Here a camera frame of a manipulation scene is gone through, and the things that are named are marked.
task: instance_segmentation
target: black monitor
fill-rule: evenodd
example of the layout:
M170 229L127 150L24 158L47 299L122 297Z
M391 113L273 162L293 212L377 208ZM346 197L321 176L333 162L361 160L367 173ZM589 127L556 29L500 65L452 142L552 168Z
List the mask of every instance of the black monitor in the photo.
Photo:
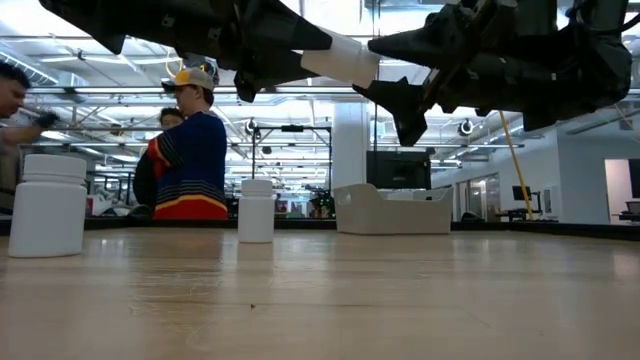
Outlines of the black monitor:
M431 190L429 153L367 151L367 182L378 189Z
M531 188L527 186L527 197L531 201ZM513 200L524 201L524 194L522 193L522 186L513 187Z

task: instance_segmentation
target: table surface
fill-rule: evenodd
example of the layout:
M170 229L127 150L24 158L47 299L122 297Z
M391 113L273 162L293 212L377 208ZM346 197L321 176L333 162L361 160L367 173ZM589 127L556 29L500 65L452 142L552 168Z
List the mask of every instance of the table surface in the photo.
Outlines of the table surface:
M640 245L512 232L121 229L10 259L0 359L640 358Z

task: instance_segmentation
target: ceiling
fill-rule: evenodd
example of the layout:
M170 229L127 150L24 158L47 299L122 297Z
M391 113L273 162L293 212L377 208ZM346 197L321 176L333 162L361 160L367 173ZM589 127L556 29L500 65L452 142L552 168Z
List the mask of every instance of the ceiling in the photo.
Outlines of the ceiling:
M417 1L389 1L387 8L372 13L362 7L362 0L284 0L292 10L303 14L312 23L332 31L349 35L365 42L372 34L391 34L411 30L424 24L429 12L437 11L444 3L441 1L422 1L424 5L414 5ZM83 103L74 103L62 99L44 87L34 89L28 99L32 108L52 108L60 113L64 126L69 131L47 132L43 142L85 143L79 146L82 152L95 156L103 163L102 169L112 167L130 167L144 150L146 141L158 133L157 115L162 107L174 105L173 100L160 93L149 93L149 87L158 87L163 79L178 71L179 58L175 51L166 46L130 38L125 43L122 55L115 56L87 36L84 32L66 23L64 20L44 10L37 0L0 0L0 55L5 59L26 63L34 72L34 80L42 84L49 80L71 82L88 87L112 87L108 94L82 94ZM559 17L558 24L563 26L566 19ZM631 29L627 35L635 36L640 28ZM385 59L381 64L380 78L396 81L406 76L411 83L422 83L429 69ZM216 89L214 110L227 126L229 140L238 147L229 151L228 179L239 181L250 175L251 161L245 158L250 153L250 137L245 132L245 124L253 119L259 126L281 126L299 124L305 126L331 126L334 119L336 102L364 102L365 99L346 91L349 84L328 78L302 80L285 86L306 86L307 90L296 89L288 93L259 94L253 104L238 100L233 88L231 71L220 71L220 86ZM123 93L121 87L143 88L138 93ZM384 109L377 109L377 122L374 122L375 106L368 102L371 124L377 124L379 149L397 149L397 136L392 118ZM516 141L535 138L521 131L521 119L518 114L507 114L510 129ZM476 127L470 138L458 135L458 125L472 121ZM16 117L15 122L24 122ZM444 114L438 107L427 113L429 130L420 143L441 144L502 144L500 118L492 113L486 118L475 116L472 109L458 109L453 114ZM576 120L579 123L595 121L585 117ZM126 129L122 134L113 135L109 131L113 126ZM264 144L298 143L306 147L273 146L272 153L259 153L260 172L265 176L277 178L287 184L324 184L327 178L328 157L324 142L328 140L326 132L304 132L292 135L274 131ZM126 143L127 147L117 146ZM476 149L475 160L483 159L491 149ZM460 150L440 150L437 157L456 159ZM292 164L289 176L282 175L283 164Z

